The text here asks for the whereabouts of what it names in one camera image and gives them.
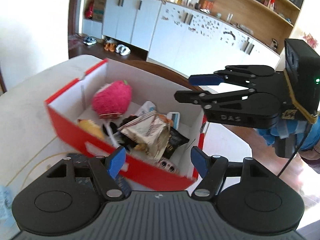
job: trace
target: orange shoe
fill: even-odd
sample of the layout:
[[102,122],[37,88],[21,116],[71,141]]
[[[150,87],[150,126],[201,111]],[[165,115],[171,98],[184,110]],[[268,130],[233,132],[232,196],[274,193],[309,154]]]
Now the orange shoe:
[[108,51],[109,49],[110,49],[110,45],[111,45],[111,43],[107,43],[105,46],[104,46],[104,50],[105,51]]
[[115,43],[111,43],[110,44],[109,51],[110,52],[115,52],[116,51],[116,44]]

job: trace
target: white table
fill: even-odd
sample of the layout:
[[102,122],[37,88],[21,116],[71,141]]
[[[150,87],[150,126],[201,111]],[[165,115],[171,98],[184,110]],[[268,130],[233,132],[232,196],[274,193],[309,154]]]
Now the white table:
[[[60,156],[33,167],[52,153],[70,151],[71,147],[56,137],[44,107],[44,101],[74,80],[82,78],[84,71],[101,60],[81,55],[53,66],[9,90],[0,97],[0,185],[9,186],[16,195],[30,181],[39,176],[47,163],[56,163]],[[210,124],[204,140],[204,152],[219,154],[229,161],[240,162],[252,156],[247,143],[220,124]],[[201,181],[188,188],[189,192]],[[239,182],[239,178],[226,181],[226,185]],[[19,229],[16,225],[4,228],[0,223],[0,239],[10,239]]]

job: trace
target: red box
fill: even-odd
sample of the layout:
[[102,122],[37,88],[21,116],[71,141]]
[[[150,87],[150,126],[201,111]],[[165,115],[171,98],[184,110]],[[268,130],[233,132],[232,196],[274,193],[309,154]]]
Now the red box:
[[202,148],[204,134],[200,134],[200,129],[205,119],[200,106],[175,101],[173,95],[177,90],[188,89],[167,79],[111,59],[101,61],[88,69],[82,79],[66,84],[45,101],[58,137],[89,157],[107,156],[113,152],[113,146],[79,128],[76,120],[91,119],[101,125],[98,115],[91,109],[91,100],[103,85],[116,80],[126,80],[132,87],[132,103],[124,116],[115,121],[117,125],[149,100],[155,103],[161,114],[180,112],[179,131],[190,139],[189,143],[179,147],[170,158],[178,167],[179,175],[129,154],[120,174],[157,191],[185,190],[198,179],[198,173],[191,163],[190,150],[194,145]]

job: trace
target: white cabinet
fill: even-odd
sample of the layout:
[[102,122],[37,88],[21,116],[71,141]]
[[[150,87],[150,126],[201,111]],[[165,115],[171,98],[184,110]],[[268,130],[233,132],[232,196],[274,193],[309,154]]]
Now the white cabinet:
[[245,50],[252,40],[248,35],[223,23],[220,36],[216,40],[214,71],[224,69],[227,65],[241,65],[246,56]]
[[148,58],[173,68],[188,28],[188,11],[187,8],[168,2],[161,6]]
[[222,23],[191,9],[187,13],[188,27],[173,68],[186,76],[213,73],[216,68],[216,40]]
[[102,23],[84,19],[82,21],[82,33],[101,39]]
[[116,38],[121,0],[107,0],[103,14],[102,34]]
[[121,0],[116,39],[131,43],[133,26],[140,0]]
[[140,0],[107,0],[102,34],[130,43]]
[[149,50],[160,6],[161,0],[140,0],[132,33],[132,45]]
[[242,61],[243,65],[267,65],[276,68],[280,60],[278,54],[256,40],[248,45],[246,53],[247,55]]

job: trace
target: blue glove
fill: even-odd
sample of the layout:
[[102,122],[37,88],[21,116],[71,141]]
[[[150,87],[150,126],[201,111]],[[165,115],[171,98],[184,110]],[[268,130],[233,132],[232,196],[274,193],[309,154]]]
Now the blue glove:
[[[275,127],[271,129],[257,129],[259,135],[261,135],[265,140],[267,145],[272,145],[276,141],[276,137],[280,139],[288,138],[290,134],[297,135],[297,143],[300,144],[304,131],[306,128],[306,121],[297,120],[286,120],[280,119]],[[309,135],[301,146],[301,150],[312,149],[314,145],[320,140],[320,120],[319,117],[317,122],[312,125]]]

